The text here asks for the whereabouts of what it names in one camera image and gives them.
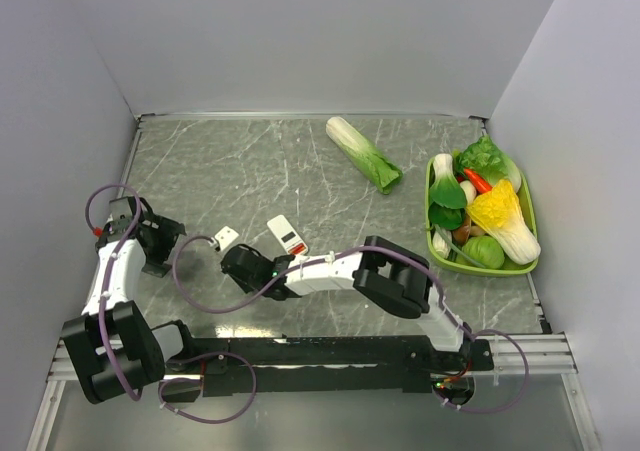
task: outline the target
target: cable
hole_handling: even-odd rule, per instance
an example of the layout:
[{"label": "cable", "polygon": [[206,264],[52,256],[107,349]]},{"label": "cable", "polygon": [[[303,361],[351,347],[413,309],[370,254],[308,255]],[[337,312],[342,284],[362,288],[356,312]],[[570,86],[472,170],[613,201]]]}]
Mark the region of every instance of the cable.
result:
[{"label": "cable", "polygon": [[127,229],[125,230],[124,234],[116,244],[116,247],[113,248],[113,253],[111,254],[111,256],[109,256],[109,259],[107,260],[107,265],[105,266],[104,277],[102,279],[102,289],[101,289],[102,294],[100,295],[100,306],[98,308],[98,327],[100,328],[100,339],[102,340],[102,345],[104,346],[104,350],[107,353],[109,362],[113,367],[113,371],[116,373],[116,377],[118,378],[120,385],[122,386],[122,388],[125,390],[125,392],[129,395],[131,399],[133,399],[134,401],[140,401],[140,397],[142,396],[142,389],[140,389],[136,394],[136,392],[133,390],[133,388],[129,384],[129,381],[125,376],[124,371],[120,367],[120,364],[118,364],[118,359],[116,358],[116,355],[113,352],[113,348],[111,347],[111,341],[109,340],[109,332],[107,331],[107,323],[105,319],[105,313],[107,309],[107,299],[109,296],[109,284],[111,283],[111,273],[113,272],[113,265],[118,257],[118,253],[120,252],[120,249],[122,249],[122,246],[124,246],[127,239],[129,239],[129,236],[131,235],[134,228],[138,224],[138,219],[140,219],[140,213],[141,213],[140,197],[138,196],[138,193],[136,193],[135,189],[133,189],[132,187],[126,184],[106,184],[96,189],[91,194],[91,196],[89,196],[89,199],[87,200],[87,204],[84,208],[84,219],[86,220],[87,224],[89,225],[89,228],[91,228],[92,231],[94,231],[95,229],[98,229],[93,226],[93,224],[91,223],[91,217],[89,216],[91,203],[93,202],[93,200],[98,194],[111,188],[123,188],[129,191],[131,194],[133,194],[133,197],[136,200],[136,212],[133,216],[133,220],[131,221],[131,224],[129,224],[129,227],[127,227]]},{"label": "cable", "polygon": [[[269,282],[267,284],[265,284],[257,293],[255,293],[249,299],[247,299],[245,301],[242,301],[239,304],[236,304],[234,306],[230,306],[228,308],[208,308],[208,307],[203,306],[202,304],[198,303],[196,300],[194,300],[191,297],[191,295],[183,288],[182,284],[180,283],[180,279],[178,278],[178,271],[177,271],[178,260],[180,259],[180,255],[182,254],[182,251],[184,250],[184,248],[187,245],[189,245],[190,243],[192,243],[193,241],[197,241],[197,240],[200,240],[200,239],[204,239],[204,240],[207,240],[209,242],[213,242],[213,238],[211,238],[209,236],[194,236],[192,238],[189,238],[187,241],[185,241],[184,244],[182,244],[182,246],[180,246],[180,248],[178,249],[176,255],[173,258],[172,273],[173,273],[173,280],[174,280],[174,282],[176,284],[176,287],[178,288],[178,291],[180,292],[180,294],[182,294],[184,299],[189,304],[191,304],[192,306],[196,307],[197,309],[199,309],[201,311],[204,311],[205,313],[224,314],[224,313],[230,313],[230,312],[233,312],[233,311],[237,311],[238,309],[242,309],[245,306],[247,306],[247,305],[251,304],[252,302],[254,302],[256,299],[258,299],[264,293],[266,293],[269,290],[269,288],[276,283],[276,281],[278,281],[282,277],[286,276],[287,274],[292,273],[293,271],[296,271],[301,266],[300,264],[298,264],[298,265],[291,266],[291,267],[281,271],[276,276],[271,278],[271,280],[269,280]],[[461,412],[464,412],[464,413],[469,413],[469,414],[493,414],[493,413],[499,413],[499,412],[502,412],[502,411],[506,411],[507,409],[510,409],[518,401],[520,401],[520,399],[522,399],[522,396],[524,395],[524,391],[526,390],[526,388],[527,388],[527,386],[529,384],[529,362],[527,361],[527,357],[524,354],[524,351],[522,350],[520,345],[511,336],[509,336],[506,333],[503,333],[502,331],[497,331],[497,330],[494,330],[494,329],[483,329],[483,330],[473,334],[468,329],[466,329],[464,326],[460,326],[460,324],[458,323],[458,321],[455,318],[455,316],[453,315],[453,313],[451,313],[451,311],[444,306],[444,287],[442,286],[442,282],[435,275],[435,273],[433,271],[431,271],[429,268],[427,268],[426,266],[424,266],[422,263],[414,261],[413,259],[408,258],[407,256],[404,256],[404,255],[402,255],[402,254],[400,254],[400,253],[398,253],[396,251],[392,251],[390,249],[382,248],[382,247],[379,247],[379,246],[368,246],[368,245],[356,246],[356,247],[347,249],[346,251],[343,251],[341,253],[336,254],[335,255],[335,259],[336,260],[337,259],[342,259],[342,258],[344,258],[346,256],[349,256],[349,255],[352,255],[352,254],[355,254],[355,253],[362,253],[362,252],[365,252],[365,251],[376,252],[376,253],[380,253],[380,254],[383,254],[385,256],[388,256],[390,258],[393,258],[393,259],[395,259],[397,261],[400,261],[401,263],[404,263],[404,264],[406,264],[408,266],[411,266],[411,267],[417,269],[422,274],[424,274],[429,279],[431,279],[431,281],[435,285],[436,290],[438,292],[438,304],[439,304],[440,308],[442,309],[442,311],[445,313],[445,315],[451,320],[451,322],[456,327],[459,327],[460,329],[462,329],[462,332],[472,342],[475,341],[478,336],[486,336],[486,335],[491,335],[491,334],[497,334],[497,335],[502,336],[505,339],[507,339],[511,344],[513,344],[515,346],[515,348],[518,350],[518,353],[520,353],[520,356],[522,357],[522,362],[524,364],[524,379],[523,379],[522,386],[520,387],[520,390],[519,390],[518,394],[511,401],[509,401],[508,403],[506,403],[506,404],[504,404],[502,406],[498,406],[496,408],[490,408],[490,409],[461,408],[459,406],[451,404],[448,400],[446,400],[445,398],[443,398],[440,394],[438,394],[436,392],[436,395],[438,396],[438,398],[440,398],[440,400],[442,401],[444,406],[447,406],[449,408],[452,408],[452,409],[455,409],[457,411],[461,411]],[[325,263],[325,262],[326,261],[324,260],[324,258],[312,259],[312,260],[306,261],[304,263],[304,267],[314,266],[316,264],[322,264],[322,263]]]},{"label": "cable", "polygon": [[251,372],[251,378],[253,379],[253,388],[251,389],[251,394],[249,395],[249,399],[247,399],[247,402],[244,404],[244,406],[242,408],[240,408],[239,411],[237,411],[235,414],[229,416],[228,418],[224,418],[224,419],[206,419],[206,418],[200,418],[198,416],[194,416],[193,414],[189,414],[189,413],[185,413],[184,411],[177,409],[176,407],[172,406],[171,404],[167,403],[164,398],[162,397],[162,391],[164,391],[164,388],[166,388],[169,384],[171,383],[193,383],[197,380],[195,379],[189,379],[189,378],[174,378],[174,379],[170,379],[168,381],[165,381],[163,383],[160,383],[158,385],[158,399],[160,400],[160,407],[161,408],[165,408],[168,409],[169,411],[178,414],[180,416],[182,416],[183,418],[187,418],[190,419],[191,421],[195,421],[197,423],[202,423],[202,424],[224,424],[224,423],[228,423],[229,421],[233,421],[234,419],[240,417],[242,414],[244,414],[244,412],[249,409],[249,406],[251,406],[251,403],[253,403],[253,400],[256,397],[256,392],[258,389],[258,380],[256,379],[256,372],[253,369],[253,366],[251,366],[251,364],[249,364],[249,362],[243,358],[242,356],[238,355],[238,354],[234,354],[234,353],[229,353],[227,351],[214,351],[211,353],[205,353],[205,354],[201,354],[200,356],[196,356],[194,358],[189,358],[189,359],[181,359],[181,360],[171,360],[172,363],[176,363],[176,364],[187,364],[187,363],[192,363],[194,361],[198,361],[201,359],[207,359],[207,358],[213,358],[216,356],[228,356],[230,358],[235,358],[239,361],[242,361],[244,363],[244,365],[249,368],[249,371]]}]

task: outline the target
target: leafy green vegetable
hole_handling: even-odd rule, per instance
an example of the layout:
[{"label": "leafy green vegetable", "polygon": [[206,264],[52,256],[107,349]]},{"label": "leafy green vegetable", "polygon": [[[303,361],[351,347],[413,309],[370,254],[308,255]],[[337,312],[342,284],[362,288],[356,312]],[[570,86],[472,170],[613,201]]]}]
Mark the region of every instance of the leafy green vegetable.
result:
[{"label": "leafy green vegetable", "polygon": [[327,121],[327,134],[382,194],[389,194],[402,179],[402,171],[343,118]]},{"label": "leafy green vegetable", "polygon": [[[470,258],[481,262],[490,269],[500,269],[504,264],[504,251],[498,241],[491,236],[471,238],[467,241],[467,244],[462,247],[462,251]],[[456,263],[469,264],[469,262],[460,255],[456,257]]]},{"label": "leafy green vegetable", "polygon": [[520,170],[509,156],[493,144],[489,136],[482,136],[462,153],[458,153],[453,152],[457,173],[463,174],[463,169],[469,168],[482,176],[491,186],[495,186],[501,179],[508,179],[516,192],[520,189]]},{"label": "leafy green vegetable", "polygon": [[444,229],[458,229],[464,221],[464,209],[450,209],[433,203],[429,206],[429,221]]},{"label": "leafy green vegetable", "polygon": [[429,199],[445,208],[464,208],[467,196],[453,175],[453,158],[450,154],[438,154],[433,158],[433,174],[435,181],[429,188]]}]

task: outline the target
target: metal frame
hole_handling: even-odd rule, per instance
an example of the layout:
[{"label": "metal frame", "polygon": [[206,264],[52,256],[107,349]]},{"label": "metal frame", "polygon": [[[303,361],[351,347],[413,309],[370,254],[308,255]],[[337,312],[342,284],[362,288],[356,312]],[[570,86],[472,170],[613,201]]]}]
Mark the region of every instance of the metal frame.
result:
[{"label": "metal frame", "polygon": [[[378,118],[385,117],[405,117],[405,118],[418,118],[426,115],[408,115],[403,113],[379,113],[379,114],[361,114],[351,113],[350,116],[358,117],[371,117]],[[129,155],[125,163],[125,167],[122,172],[121,183],[126,183],[131,171],[135,152],[140,141],[140,135],[142,133],[143,124],[146,121],[154,120],[176,120],[176,119],[274,119],[274,118],[325,118],[329,114],[297,114],[297,113],[184,113],[184,114],[167,114],[167,115],[152,115],[152,116],[137,116],[138,127],[133,137]],[[436,115],[437,117],[447,118],[454,116]],[[486,133],[486,129],[483,125],[483,133]],[[124,190],[119,190],[118,197],[124,194]],[[531,295],[533,302],[537,308],[538,318],[540,320],[546,320],[544,312],[540,305],[540,299],[535,289],[531,274],[527,274],[529,286],[531,288]],[[490,340],[491,353],[495,364],[494,371],[488,372],[473,372],[471,375],[481,376],[489,375],[494,376],[494,382],[497,382],[499,376],[512,376],[524,374],[524,367],[522,364],[522,358],[516,351],[514,346],[506,339],[499,336],[486,336],[486,339]],[[523,334],[512,335],[512,338],[523,348],[527,356],[527,360],[530,365],[530,372],[534,375],[540,374],[559,374],[562,376],[565,391],[567,393],[567,399],[571,408],[571,412],[576,423],[576,428],[579,432],[582,446],[588,451],[600,451],[600,442],[598,439],[591,412],[589,411],[589,405],[586,400],[582,386],[580,385],[578,370],[569,347],[569,342],[564,334]],[[64,343],[59,342],[56,349],[51,368],[47,377],[47,386],[45,388],[44,396],[38,411],[36,421],[33,426],[29,444],[27,446],[28,451],[44,451],[47,447],[51,430],[55,422],[56,414],[60,405],[65,384],[68,381],[77,381],[77,376],[69,359],[69,353],[67,352]]]}]

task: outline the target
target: white wall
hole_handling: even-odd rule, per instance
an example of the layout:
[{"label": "white wall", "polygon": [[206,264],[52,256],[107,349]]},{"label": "white wall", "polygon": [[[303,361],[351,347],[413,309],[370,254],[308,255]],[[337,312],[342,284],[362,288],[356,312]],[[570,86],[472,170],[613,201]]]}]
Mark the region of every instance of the white wall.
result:
[{"label": "white wall", "polygon": [[91,283],[84,202],[119,178],[134,121],[68,0],[0,0],[0,35],[0,448],[19,450]]},{"label": "white wall", "polygon": [[553,0],[72,0],[135,113],[489,116]]},{"label": "white wall", "polygon": [[533,188],[534,279],[607,450],[640,443],[638,16],[640,0],[556,0],[489,121]]}]

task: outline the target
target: white remote control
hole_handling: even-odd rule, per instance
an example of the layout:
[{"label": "white remote control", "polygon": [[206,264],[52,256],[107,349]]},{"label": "white remote control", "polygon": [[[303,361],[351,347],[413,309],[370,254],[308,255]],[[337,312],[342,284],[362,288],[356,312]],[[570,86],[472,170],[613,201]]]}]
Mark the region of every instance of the white remote control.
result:
[{"label": "white remote control", "polygon": [[267,221],[267,227],[287,254],[307,254],[309,251],[307,245],[284,215],[281,214]]}]

